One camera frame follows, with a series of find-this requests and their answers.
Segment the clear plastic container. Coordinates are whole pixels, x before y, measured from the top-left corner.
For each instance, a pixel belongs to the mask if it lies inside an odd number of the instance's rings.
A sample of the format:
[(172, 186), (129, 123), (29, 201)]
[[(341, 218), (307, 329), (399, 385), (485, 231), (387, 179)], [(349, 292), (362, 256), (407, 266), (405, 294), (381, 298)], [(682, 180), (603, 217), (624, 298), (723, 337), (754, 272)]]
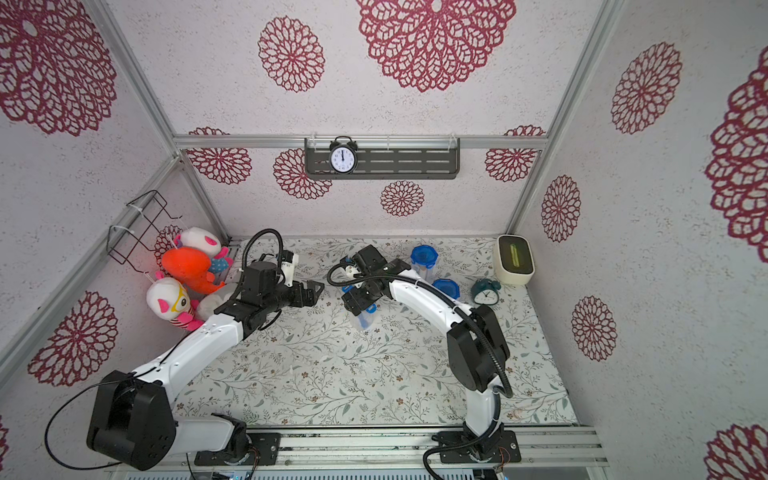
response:
[(354, 318), (353, 325), (361, 331), (369, 330), (378, 318), (378, 309), (372, 305), (368, 310), (362, 311)]
[(422, 264), (419, 262), (415, 262), (413, 264), (414, 271), (427, 283), (432, 284), (434, 280), (437, 279), (437, 273), (436, 273), (436, 263), (426, 263)]

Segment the blue lid front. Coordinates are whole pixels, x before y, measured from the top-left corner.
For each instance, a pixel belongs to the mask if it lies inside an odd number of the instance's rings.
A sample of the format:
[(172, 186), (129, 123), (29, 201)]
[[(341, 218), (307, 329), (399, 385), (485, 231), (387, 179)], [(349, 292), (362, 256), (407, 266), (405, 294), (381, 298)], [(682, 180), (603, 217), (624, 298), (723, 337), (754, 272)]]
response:
[(458, 300), (461, 296), (460, 286), (454, 280), (437, 279), (432, 285), (454, 300)]

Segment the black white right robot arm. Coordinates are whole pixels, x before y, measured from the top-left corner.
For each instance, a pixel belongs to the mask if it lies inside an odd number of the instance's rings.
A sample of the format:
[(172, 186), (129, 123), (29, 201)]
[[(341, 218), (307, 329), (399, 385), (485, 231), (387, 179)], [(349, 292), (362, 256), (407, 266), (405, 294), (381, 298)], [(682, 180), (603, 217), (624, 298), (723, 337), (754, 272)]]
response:
[(513, 396), (506, 372), (510, 350), (494, 310), (448, 296), (407, 262), (388, 261), (372, 245), (330, 267), (326, 281), (348, 289), (342, 301), (355, 316), (386, 297), (418, 313), (445, 336), (449, 367), (464, 387), (467, 411), (458, 442), (440, 442), (423, 453), (430, 477), (440, 477), (430, 464), (433, 455), (461, 452), (478, 461), (490, 459), (504, 434), (501, 399)]

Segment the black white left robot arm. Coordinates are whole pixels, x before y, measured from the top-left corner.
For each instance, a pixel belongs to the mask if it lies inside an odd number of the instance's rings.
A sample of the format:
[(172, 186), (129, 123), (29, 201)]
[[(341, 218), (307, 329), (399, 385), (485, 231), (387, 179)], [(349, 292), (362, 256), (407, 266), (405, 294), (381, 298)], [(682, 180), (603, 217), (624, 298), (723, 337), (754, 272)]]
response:
[(115, 370), (93, 385), (87, 447), (109, 457), (111, 466), (140, 471), (180, 453), (210, 451), (226, 461), (246, 457), (251, 441), (244, 422), (220, 414), (181, 418), (171, 404), (213, 360), (268, 328), (284, 308), (316, 305), (324, 284), (290, 277), (293, 260), (276, 229), (254, 234), (243, 249), (232, 296), (207, 321), (160, 357), (130, 372)]

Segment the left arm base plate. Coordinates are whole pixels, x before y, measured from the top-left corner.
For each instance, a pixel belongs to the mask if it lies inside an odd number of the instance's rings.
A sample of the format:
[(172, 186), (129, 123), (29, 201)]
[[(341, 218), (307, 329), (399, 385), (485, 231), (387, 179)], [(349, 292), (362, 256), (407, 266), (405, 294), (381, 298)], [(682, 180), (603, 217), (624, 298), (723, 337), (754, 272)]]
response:
[(248, 439), (237, 441), (232, 448), (201, 451), (192, 461), (194, 466), (273, 466), (276, 464), (282, 436), (279, 433), (248, 433)]

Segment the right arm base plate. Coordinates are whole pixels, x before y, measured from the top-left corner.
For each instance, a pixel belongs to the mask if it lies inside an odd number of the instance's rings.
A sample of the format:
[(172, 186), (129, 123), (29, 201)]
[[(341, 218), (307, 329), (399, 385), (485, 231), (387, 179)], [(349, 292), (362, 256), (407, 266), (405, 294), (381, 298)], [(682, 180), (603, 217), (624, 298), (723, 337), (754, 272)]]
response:
[[(438, 447), (454, 446), (469, 441), (464, 431), (441, 431), (432, 439), (437, 442)], [(501, 431), (493, 433), (488, 439), (474, 446), (441, 452), (440, 461), (444, 464), (520, 463), (522, 455), (515, 433), (502, 427)]]

